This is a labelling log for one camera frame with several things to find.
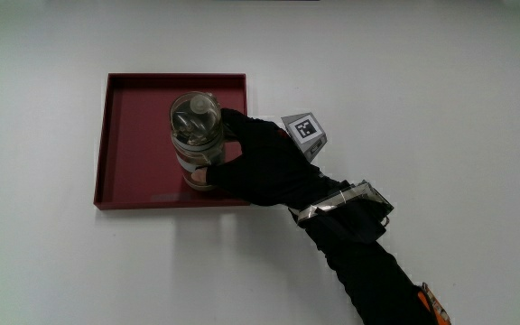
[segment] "metal wrist strap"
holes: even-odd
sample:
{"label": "metal wrist strap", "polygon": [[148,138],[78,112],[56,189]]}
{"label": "metal wrist strap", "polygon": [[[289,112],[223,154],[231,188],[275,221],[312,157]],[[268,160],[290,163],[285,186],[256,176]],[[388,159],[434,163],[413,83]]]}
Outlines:
{"label": "metal wrist strap", "polygon": [[356,199],[372,200],[383,203],[387,206],[386,214],[394,209],[394,207],[382,195],[380,195],[380,193],[375,190],[368,181],[362,181],[358,186],[351,184],[348,188],[340,190],[336,194],[332,194],[323,200],[312,203],[306,209],[298,210],[289,208],[289,210],[298,217],[296,223],[300,224],[301,221],[317,216],[319,211],[328,212]]}

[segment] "black glove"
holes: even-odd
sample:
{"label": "black glove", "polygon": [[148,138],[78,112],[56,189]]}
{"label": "black glove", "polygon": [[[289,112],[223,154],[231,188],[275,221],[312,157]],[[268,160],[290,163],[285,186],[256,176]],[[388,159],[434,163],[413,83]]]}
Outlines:
{"label": "black glove", "polygon": [[304,158],[283,129],[233,109],[222,108],[221,112],[228,135],[242,146],[242,155],[208,167],[208,184],[261,206],[284,204],[303,209],[327,195],[330,179]]}

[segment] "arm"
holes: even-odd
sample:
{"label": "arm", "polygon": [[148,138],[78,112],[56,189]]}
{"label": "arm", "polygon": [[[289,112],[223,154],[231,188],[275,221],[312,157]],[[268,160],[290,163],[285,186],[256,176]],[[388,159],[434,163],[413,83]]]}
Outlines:
{"label": "arm", "polygon": [[[309,164],[276,124],[225,108],[222,119],[241,143],[242,155],[198,170],[192,178],[218,185],[256,205],[284,204],[293,209],[326,197],[339,184]],[[300,226],[324,253],[366,325],[432,324],[431,314],[416,297],[411,281],[395,258],[376,242],[384,228],[365,205],[355,200]],[[339,236],[327,227],[326,218],[350,225],[357,236]]]}

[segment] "glass jar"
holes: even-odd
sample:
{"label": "glass jar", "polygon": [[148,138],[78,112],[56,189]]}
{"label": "glass jar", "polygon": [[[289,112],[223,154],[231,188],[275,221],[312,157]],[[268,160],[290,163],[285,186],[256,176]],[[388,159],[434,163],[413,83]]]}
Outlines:
{"label": "glass jar", "polygon": [[184,180],[194,190],[212,190],[191,178],[200,166],[223,163],[224,132],[220,105],[214,95],[192,91],[176,98],[170,108],[172,142]]}

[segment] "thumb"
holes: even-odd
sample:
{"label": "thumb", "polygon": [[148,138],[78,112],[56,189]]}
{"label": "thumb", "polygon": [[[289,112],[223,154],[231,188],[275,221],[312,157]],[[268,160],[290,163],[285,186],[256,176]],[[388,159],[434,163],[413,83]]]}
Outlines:
{"label": "thumb", "polygon": [[191,174],[191,178],[194,181],[200,182],[200,183],[206,183],[206,174],[208,171],[208,167],[199,168],[195,172]]}
{"label": "thumb", "polygon": [[207,184],[217,185],[231,192],[240,190],[246,181],[246,159],[241,155],[231,162],[209,166],[204,176]]}

